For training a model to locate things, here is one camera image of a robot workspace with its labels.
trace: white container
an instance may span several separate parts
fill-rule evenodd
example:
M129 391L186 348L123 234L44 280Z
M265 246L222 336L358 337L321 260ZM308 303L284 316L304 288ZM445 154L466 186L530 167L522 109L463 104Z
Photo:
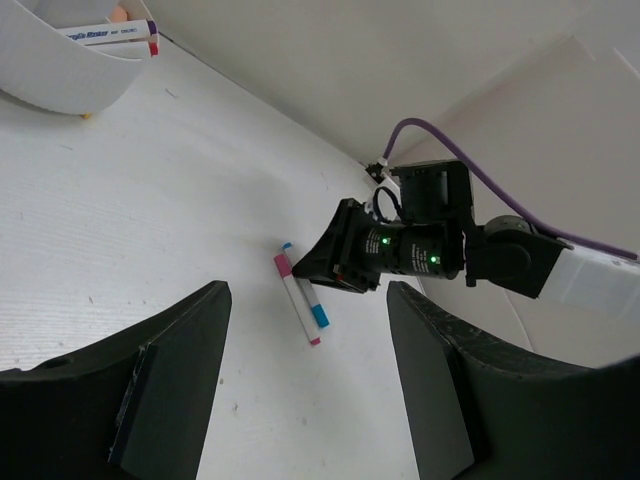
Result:
M141 0L122 0L131 20L153 20ZM158 42L158 35L151 37ZM125 59L74 42L16 0L0 0L0 89L54 112L112 105L150 60Z

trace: marker in container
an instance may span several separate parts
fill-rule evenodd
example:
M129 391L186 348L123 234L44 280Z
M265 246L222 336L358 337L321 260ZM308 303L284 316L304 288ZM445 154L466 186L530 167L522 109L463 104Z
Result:
M148 38L158 33L158 28L152 20L132 20L131 22L105 23L104 25L89 25L87 27L60 28L58 32L82 45L95 45L96 43Z
M291 274L291 265L289 264L289 260L287 260L287 257L281 253L280 255L277 255L273 261L276 262L278 272L282 277L285 287L287 287L289 297L291 297L293 306L296 308L298 318L300 319L300 323L302 323L304 332L307 334L309 343L314 346L318 345L320 343L318 326L316 325L313 315L311 315L311 310L309 310L309 305L307 305L307 301L302 294L302 290L300 290L296 279L293 278L293 275Z
M290 265L295 265L300 261L300 256L298 255L298 252L296 251L296 249L293 247L291 243L285 243L282 247L282 250L284 251L284 254L287 256L287 259L289 260ZM318 324L318 327L320 328L328 327L329 318L327 317L327 314L325 313L324 308L322 308L322 305L320 304L320 300L318 300L318 296L316 295L316 292L313 289L313 285L311 285L311 282L309 280L306 280L304 278L298 278L297 280L298 280L298 285L300 285L300 290L302 290L302 294L305 296L305 298L307 299L307 302L309 303L309 307L311 308L311 313L316 319L316 323Z
M158 55L158 44L149 42L105 43L89 45L87 48L120 58L147 59Z

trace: orange object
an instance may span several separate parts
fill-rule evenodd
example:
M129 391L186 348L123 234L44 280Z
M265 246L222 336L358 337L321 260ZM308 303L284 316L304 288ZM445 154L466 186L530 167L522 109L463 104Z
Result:
M118 5L113 13L109 15L109 20L111 20L111 23L127 22L129 20L129 14L124 8Z

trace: white table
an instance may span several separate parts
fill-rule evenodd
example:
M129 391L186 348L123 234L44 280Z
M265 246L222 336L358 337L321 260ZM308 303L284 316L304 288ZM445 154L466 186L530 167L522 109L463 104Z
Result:
M272 261L286 241L310 248L340 198L365 198L363 174L168 42L90 120L0 96L0 368L224 279L233 310L199 478L417 478L386 284L319 289L332 326L312 349Z

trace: purple cable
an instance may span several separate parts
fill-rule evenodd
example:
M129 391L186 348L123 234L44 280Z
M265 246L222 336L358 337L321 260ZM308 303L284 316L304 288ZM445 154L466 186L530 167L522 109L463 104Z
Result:
M473 160L471 160L471 158L466 153L464 153L462 149L460 149L460 147L458 147L453 142L453 140L447 137L437 127L427 122L426 120L422 120L421 118L405 118L400 123L398 123L398 125L396 125L396 128L393 130L393 133L389 138L389 143L387 143L387 148L382 154L382 158L384 158L385 160L389 160L389 156L391 155L393 146L398 139L398 135L404 129L404 127L408 127L410 125L420 127L433 135L436 140L447 147L449 151L458 158L458 160L464 163L467 168L489 188L489 190L496 194L496 196L504 203L506 203L509 208L511 208L514 212L516 212L529 223L532 223L536 227L550 233L551 235L554 235L558 238L563 238L578 245L582 245L583 247L592 248L594 250L599 250L601 252L616 255L622 258L627 258L629 260L638 260L638 255L633 252L615 247L613 245L598 242L596 240L590 240L579 235L563 232L562 230L552 227L551 225L547 225L540 219L536 218L530 211L528 211L524 206L518 203L511 195L505 192L496 182L491 180L491 178L486 173L484 173L482 169Z

